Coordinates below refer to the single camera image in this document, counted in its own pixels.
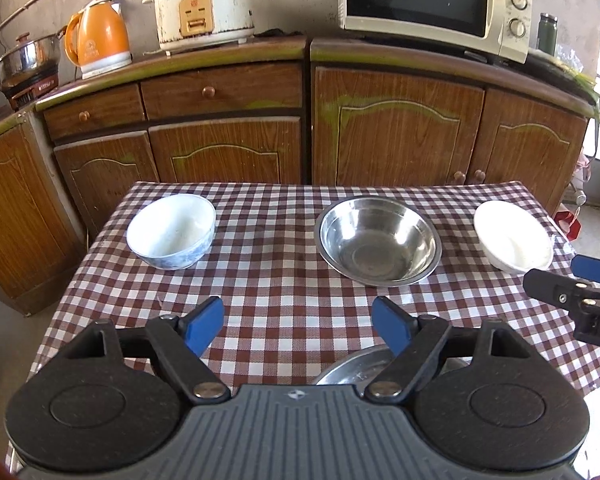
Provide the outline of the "white plate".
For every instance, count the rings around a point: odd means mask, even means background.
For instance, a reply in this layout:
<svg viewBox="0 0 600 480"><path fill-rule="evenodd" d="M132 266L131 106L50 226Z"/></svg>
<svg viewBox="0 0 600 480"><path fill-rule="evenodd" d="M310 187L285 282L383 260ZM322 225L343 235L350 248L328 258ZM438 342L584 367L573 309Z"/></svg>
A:
<svg viewBox="0 0 600 480"><path fill-rule="evenodd" d="M474 213L474 229L488 261L510 275L547 270L554 259L554 237L530 212L489 200Z"/></svg>

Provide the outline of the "small steel plate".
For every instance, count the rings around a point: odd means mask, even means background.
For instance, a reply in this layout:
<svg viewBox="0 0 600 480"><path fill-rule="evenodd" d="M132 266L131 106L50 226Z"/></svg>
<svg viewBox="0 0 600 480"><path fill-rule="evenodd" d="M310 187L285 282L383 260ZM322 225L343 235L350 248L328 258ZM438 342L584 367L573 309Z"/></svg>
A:
<svg viewBox="0 0 600 480"><path fill-rule="evenodd" d="M352 352L313 379L312 385L354 385L362 396L365 387L394 359L385 344Z"/></svg>

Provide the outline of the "white blue patterned bowl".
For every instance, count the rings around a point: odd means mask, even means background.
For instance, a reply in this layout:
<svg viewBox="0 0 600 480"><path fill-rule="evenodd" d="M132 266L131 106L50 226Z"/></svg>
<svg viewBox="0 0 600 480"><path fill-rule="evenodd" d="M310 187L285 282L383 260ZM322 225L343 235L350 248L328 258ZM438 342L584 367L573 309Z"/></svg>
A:
<svg viewBox="0 0 600 480"><path fill-rule="evenodd" d="M205 197L166 196L135 215L126 229L126 244L148 266L165 271L185 270L210 250L215 221L215 208Z"/></svg>

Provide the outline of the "large stainless steel bowl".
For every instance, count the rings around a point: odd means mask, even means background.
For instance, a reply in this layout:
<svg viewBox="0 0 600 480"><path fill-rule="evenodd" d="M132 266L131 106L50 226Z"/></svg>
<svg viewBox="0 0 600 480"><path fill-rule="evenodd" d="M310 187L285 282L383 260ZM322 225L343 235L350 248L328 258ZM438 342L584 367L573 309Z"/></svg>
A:
<svg viewBox="0 0 600 480"><path fill-rule="evenodd" d="M368 286L415 284L434 273L442 257L442 241L432 222L381 196L332 203L315 221L314 240L329 266Z"/></svg>

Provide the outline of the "green onion stalk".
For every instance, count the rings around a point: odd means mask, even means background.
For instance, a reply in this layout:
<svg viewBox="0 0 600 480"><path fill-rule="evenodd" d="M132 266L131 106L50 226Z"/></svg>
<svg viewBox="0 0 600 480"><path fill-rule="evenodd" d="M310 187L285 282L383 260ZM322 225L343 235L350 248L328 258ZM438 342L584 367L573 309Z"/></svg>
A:
<svg viewBox="0 0 600 480"><path fill-rule="evenodd" d="M590 109L590 116L600 119L600 95L595 90L593 79L568 65L554 66L552 73L556 88L585 103Z"/></svg>

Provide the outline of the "red white checkered tablecloth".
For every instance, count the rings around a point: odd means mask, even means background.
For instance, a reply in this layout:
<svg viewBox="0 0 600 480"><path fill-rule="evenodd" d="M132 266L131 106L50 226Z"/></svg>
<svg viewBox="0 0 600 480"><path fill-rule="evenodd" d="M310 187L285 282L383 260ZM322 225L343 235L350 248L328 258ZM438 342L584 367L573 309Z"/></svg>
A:
<svg viewBox="0 0 600 480"><path fill-rule="evenodd" d="M189 185L189 193L215 206L211 248L188 270L157 270L131 252L126 229L143 207L181 192L181 185L156 182L130 188L61 298L36 365L100 318L141 326L159 314L187 312L211 296L223 300L225 325L206 360L231 387L305 384L348 353L376 344L370 305L379 289L332 270L314 242L317 217L351 196L350 188ZM442 240L434 273L388 289L389 298L408 312L441 316L457 326L501 318L578 389L600 386L600 348L574 340L564 311L528 298L520 278L494 269L480 248L472 217L488 200L514 203L550 226L547 212L522 184L390 188L387 196L424 214Z"/></svg>

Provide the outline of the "wooden cabinet left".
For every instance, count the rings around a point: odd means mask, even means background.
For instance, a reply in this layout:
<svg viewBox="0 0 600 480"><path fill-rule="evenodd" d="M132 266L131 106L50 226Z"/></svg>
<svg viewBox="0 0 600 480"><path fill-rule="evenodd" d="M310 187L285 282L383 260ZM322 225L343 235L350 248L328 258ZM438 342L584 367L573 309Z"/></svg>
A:
<svg viewBox="0 0 600 480"><path fill-rule="evenodd" d="M0 121L0 300L23 315L60 299L86 253L85 230L32 106Z"/></svg>

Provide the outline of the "wooden kitchen cabinet right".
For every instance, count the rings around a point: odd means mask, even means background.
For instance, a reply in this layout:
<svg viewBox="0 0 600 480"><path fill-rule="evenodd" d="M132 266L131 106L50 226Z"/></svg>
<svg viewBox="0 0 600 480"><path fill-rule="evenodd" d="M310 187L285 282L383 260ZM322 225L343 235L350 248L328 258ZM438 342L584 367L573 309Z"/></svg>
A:
<svg viewBox="0 0 600 480"><path fill-rule="evenodd" d="M449 55L315 39L310 61L316 184L519 181L555 212L594 115L542 81Z"/></svg>

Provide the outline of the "dark green thermos bottle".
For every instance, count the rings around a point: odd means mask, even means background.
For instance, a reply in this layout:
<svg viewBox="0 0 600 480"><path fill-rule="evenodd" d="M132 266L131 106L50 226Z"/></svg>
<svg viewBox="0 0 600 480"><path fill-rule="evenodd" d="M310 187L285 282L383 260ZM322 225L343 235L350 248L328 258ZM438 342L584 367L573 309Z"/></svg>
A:
<svg viewBox="0 0 600 480"><path fill-rule="evenodd" d="M550 55L555 55L558 33L558 18L549 13L541 13L538 24L538 38L536 47Z"/></svg>

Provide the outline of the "cream microwave oven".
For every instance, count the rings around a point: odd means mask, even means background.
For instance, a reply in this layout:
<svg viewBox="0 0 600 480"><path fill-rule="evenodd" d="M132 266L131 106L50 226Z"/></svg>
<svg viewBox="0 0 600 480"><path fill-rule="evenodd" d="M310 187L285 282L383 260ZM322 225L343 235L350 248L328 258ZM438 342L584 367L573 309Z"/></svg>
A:
<svg viewBox="0 0 600 480"><path fill-rule="evenodd" d="M440 42L523 63L532 0L338 0L340 27Z"/></svg>

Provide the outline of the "wooden drawer cabinet middle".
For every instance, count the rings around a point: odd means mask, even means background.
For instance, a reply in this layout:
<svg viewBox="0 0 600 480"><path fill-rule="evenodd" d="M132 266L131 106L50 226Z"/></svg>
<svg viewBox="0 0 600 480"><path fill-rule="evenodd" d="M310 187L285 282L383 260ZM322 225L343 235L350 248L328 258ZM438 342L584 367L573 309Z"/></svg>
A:
<svg viewBox="0 0 600 480"><path fill-rule="evenodd" d="M38 101L87 232L137 181L306 182L307 46L285 36L160 55Z"/></svg>

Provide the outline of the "red induction cooker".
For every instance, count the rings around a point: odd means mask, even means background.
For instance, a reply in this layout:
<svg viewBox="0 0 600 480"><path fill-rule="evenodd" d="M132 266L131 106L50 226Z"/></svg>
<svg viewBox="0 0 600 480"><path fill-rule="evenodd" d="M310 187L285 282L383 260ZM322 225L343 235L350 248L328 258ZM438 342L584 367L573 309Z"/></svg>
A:
<svg viewBox="0 0 600 480"><path fill-rule="evenodd" d="M10 107L15 112L45 96L58 86L58 73L51 75L38 75L23 81L18 86L3 91Z"/></svg>

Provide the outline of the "steel wok pot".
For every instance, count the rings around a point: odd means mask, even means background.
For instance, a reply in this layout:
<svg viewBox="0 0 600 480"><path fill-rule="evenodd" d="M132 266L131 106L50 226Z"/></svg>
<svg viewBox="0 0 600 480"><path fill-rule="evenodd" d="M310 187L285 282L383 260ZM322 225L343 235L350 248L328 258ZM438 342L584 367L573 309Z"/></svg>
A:
<svg viewBox="0 0 600 480"><path fill-rule="evenodd" d="M15 47L0 57L0 90L14 90L36 76L58 75L60 40L65 27L53 34L29 40L29 34L16 38Z"/></svg>

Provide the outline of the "orange electric kettle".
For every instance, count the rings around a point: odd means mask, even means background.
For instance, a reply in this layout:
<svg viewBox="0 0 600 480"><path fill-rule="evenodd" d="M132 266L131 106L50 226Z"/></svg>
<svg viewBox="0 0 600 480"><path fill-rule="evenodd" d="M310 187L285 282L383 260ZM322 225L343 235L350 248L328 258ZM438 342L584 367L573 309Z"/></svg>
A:
<svg viewBox="0 0 600 480"><path fill-rule="evenodd" d="M93 0L73 14L66 27L64 49L83 79L132 63L128 32L112 0Z"/></svg>

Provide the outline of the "white rice cooker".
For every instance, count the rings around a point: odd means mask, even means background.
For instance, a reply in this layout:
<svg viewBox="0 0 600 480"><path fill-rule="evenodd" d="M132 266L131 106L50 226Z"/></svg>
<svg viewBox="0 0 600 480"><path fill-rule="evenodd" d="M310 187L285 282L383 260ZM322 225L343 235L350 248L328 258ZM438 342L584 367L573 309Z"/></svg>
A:
<svg viewBox="0 0 600 480"><path fill-rule="evenodd" d="M252 0L142 0L154 7L160 49L176 52L238 42L254 34Z"/></svg>

